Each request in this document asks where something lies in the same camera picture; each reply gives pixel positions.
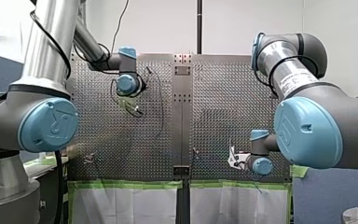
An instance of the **robotic arm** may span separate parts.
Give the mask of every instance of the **robotic arm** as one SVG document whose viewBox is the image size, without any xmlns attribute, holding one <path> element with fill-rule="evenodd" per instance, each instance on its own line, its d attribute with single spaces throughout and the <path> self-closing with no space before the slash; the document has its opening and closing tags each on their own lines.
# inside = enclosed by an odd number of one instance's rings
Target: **robotic arm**
<svg viewBox="0 0 358 224">
<path fill-rule="evenodd" d="M 117 95 L 135 97 L 145 89 L 135 49 L 104 52 L 77 17 L 79 4 L 37 1 L 21 78 L 0 93 L 0 223 L 39 221 L 39 184 L 28 180 L 19 151 L 57 152 L 75 135 L 78 114 L 65 84 L 74 42 L 91 70 L 118 71 Z"/>
<path fill-rule="evenodd" d="M 281 101 L 274 117 L 276 136 L 266 130 L 251 133 L 258 135 L 251 137 L 248 164 L 255 172 L 269 174 L 258 172 L 254 163 L 277 148 L 294 164 L 358 169 L 358 98 L 319 81 L 326 66 L 324 46 L 315 36 L 262 34 L 255 39 L 252 67 L 268 77 L 266 84 Z"/>
</svg>

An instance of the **white wall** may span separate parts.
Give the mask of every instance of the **white wall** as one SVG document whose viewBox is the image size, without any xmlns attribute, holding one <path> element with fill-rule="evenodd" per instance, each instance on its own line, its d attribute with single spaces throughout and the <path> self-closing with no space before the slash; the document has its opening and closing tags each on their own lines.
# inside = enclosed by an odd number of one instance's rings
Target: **white wall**
<svg viewBox="0 0 358 224">
<path fill-rule="evenodd" d="M 204 0 L 203 53 L 252 53 L 255 36 L 300 33 L 303 1 Z"/>
<path fill-rule="evenodd" d="M 98 41 L 111 46 L 126 0 L 87 3 L 88 27 Z M 302 1 L 204 0 L 203 53 L 250 54 L 258 32 L 301 32 Z M 131 45 L 139 52 L 197 51 L 196 0 L 130 0 L 116 48 Z"/>
<path fill-rule="evenodd" d="M 29 0 L 0 0 L 0 56 L 23 62 L 33 9 Z"/>
<path fill-rule="evenodd" d="M 304 32 L 316 35 L 328 54 L 324 78 L 358 95 L 358 0 L 305 0 Z"/>
<path fill-rule="evenodd" d="M 111 48 L 126 0 L 87 2 L 87 25 L 97 41 Z M 196 1 L 130 0 L 115 50 L 134 46 L 138 52 L 189 53 L 196 50 Z"/>
</svg>

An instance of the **pegboard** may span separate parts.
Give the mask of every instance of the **pegboard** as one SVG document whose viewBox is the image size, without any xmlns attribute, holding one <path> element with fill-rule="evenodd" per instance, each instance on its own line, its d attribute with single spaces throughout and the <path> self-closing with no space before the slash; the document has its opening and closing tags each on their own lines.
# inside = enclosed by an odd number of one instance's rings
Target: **pegboard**
<svg viewBox="0 0 358 224">
<path fill-rule="evenodd" d="M 248 56 L 195 55 L 192 68 L 192 178 L 258 179 L 249 172 L 228 169 L 228 149 L 231 142 L 236 152 L 249 152 L 252 129 L 273 133 L 278 100 L 256 80 Z M 289 163 L 282 154 L 272 152 L 270 158 L 273 172 L 262 181 L 290 181 Z"/>
<path fill-rule="evenodd" d="M 252 129 L 272 132 L 278 101 L 255 79 L 250 57 L 190 57 L 188 77 L 175 74 L 183 63 L 177 55 L 138 58 L 137 71 L 148 86 L 136 99 L 144 112 L 139 119 L 115 103 L 114 92 L 112 99 L 110 86 L 115 75 L 92 72 L 85 62 L 75 59 L 75 75 L 68 90 L 72 90 L 80 123 L 70 179 L 173 180 L 172 167 L 178 162 L 191 166 L 193 179 L 252 177 L 229 167 L 229 141 L 237 152 L 248 152 Z M 271 153 L 271 160 L 273 173 L 262 181 L 288 182 L 286 159 Z"/>
<path fill-rule="evenodd" d="M 147 89 L 136 98 L 135 118 L 117 104 L 117 75 L 89 70 L 75 59 L 73 102 L 79 127 L 70 179 L 172 180 L 172 55 L 144 55 L 137 71 Z"/>
</svg>

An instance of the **black cable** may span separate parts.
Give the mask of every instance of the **black cable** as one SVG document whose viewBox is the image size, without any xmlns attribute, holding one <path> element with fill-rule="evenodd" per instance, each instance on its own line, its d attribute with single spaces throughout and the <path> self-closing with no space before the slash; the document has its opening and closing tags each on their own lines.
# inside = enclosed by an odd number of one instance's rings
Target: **black cable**
<svg viewBox="0 0 358 224">
<path fill-rule="evenodd" d="M 255 78 L 257 79 L 258 82 L 260 82 L 261 84 L 263 84 L 264 86 L 269 87 L 269 84 L 267 82 L 264 82 L 263 80 L 261 80 L 261 78 L 258 76 L 257 72 L 254 71 L 255 74 Z"/>
<path fill-rule="evenodd" d="M 71 76 L 71 63 L 69 62 L 68 57 L 66 57 L 65 52 L 63 51 L 63 49 L 61 48 L 60 44 L 54 39 L 53 36 L 51 36 L 51 34 L 48 33 L 48 31 L 45 30 L 45 28 L 43 27 L 43 25 L 39 22 L 39 19 L 36 17 L 36 15 L 34 14 L 34 11 L 32 11 L 30 13 L 31 19 L 34 21 L 34 23 L 36 23 L 36 25 L 40 28 L 40 30 L 43 31 L 43 33 L 48 37 L 48 39 L 53 42 L 53 44 L 55 45 L 57 51 L 59 52 L 59 54 L 61 55 L 63 61 L 66 64 L 66 68 L 68 69 L 68 73 L 66 75 L 66 79 L 68 79 Z"/>
<path fill-rule="evenodd" d="M 159 77 L 159 74 L 155 71 L 152 71 L 150 67 L 146 67 L 147 72 L 149 73 L 149 76 L 152 74 L 155 74 L 158 79 L 158 94 L 159 94 L 159 101 L 161 106 L 161 126 L 158 131 L 158 133 L 155 136 L 155 139 L 159 138 L 161 136 L 162 131 L 164 130 L 164 122 L 165 122 L 165 113 L 164 113 L 164 100 L 162 98 L 162 87 L 161 87 L 161 79 Z"/>
<path fill-rule="evenodd" d="M 63 168 L 61 152 L 55 151 L 54 155 L 57 161 L 57 172 L 58 172 L 58 199 L 57 199 L 57 210 L 54 218 L 54 224 L 61 223 L 62 206 L 63 206 Z"/>
<path fill-rule="evenodd" d="M 312 65 L 315 67 L 315 76 L 318 76 L 319 74 L 319 67 L 318 67 L 318 64 L 310 57 L 308 56 L 305 56 L 305 55 L 295 55 L 295 56 L 290 56 L 290 57 L 287 57 L 287 58 L 284 58 L 284 59 L 281 59 L 279 60 L 277 63 L 275 63 L 275 65 L 271 68 L 271 71 L 269 72 L 269 76 L 268 76 L 268 85 L 269 85 L 269 88 L 271 89 L 272 93 L 276 96 L 277 93 L 275 91 L 275 88 L 274 86 L 272 85 L 272 76 L 274 75 L 274 72 L 275 70 L 278 68 L 279 65 L 281 65 L 282 63 L 285 63 L 289 60 L 292 60 L 292 59 L 306 59 L 308 61 L 310 61 L 312 63 Z"/>
<path fill-rule="evenodd" d="M 117 29 L 116 29 L 116 32 L 115 32 L 115 36 L 113 37 L 112 49 L 110 50 L 111 52 L 113 52 L 113 50 L 115 48 L 116 37 L 117 37 L 118 31 L 120 30 L 121 20 L 123 19 L 124 13 L 126 13 L 126 10 L 127 10 L 128 5 L 129 5 L 129 2 L 130 2 L 130 0 L 127 0 L 126 6 L 124 6 L 124 9 L 121 12 L 120 18 L 118 19 Z"/>
</svg>

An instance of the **metal pole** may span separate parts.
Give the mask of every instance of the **metal pole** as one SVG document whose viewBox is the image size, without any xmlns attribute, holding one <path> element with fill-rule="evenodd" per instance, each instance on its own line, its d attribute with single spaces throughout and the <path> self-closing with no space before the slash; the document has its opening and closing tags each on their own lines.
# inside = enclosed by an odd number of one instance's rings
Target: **metal pole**
<svg viewBox="0 0 358 224">
<path fill-rule="evenodd" d="M 82 23 L 80 18 L 77 18 L 76 20 L 75 45 L 90 62 L 97 62 L 105 59 L 104 57 L 106 57 L 102 48 L 86 26 Z"/>
<path fill-rule="evenodd" d="M 35 15 L 70 58 L 80 0 L 37 1 Z M 21 79 L 15 85 L 36 86 L 67 93 L 67 68 L 48 37 L 33 24 Z"/>
<path fill-rule="evenodd" d="M 197 0 L 197 54 L 202 54 L 202 0 Z"/>
</svg>

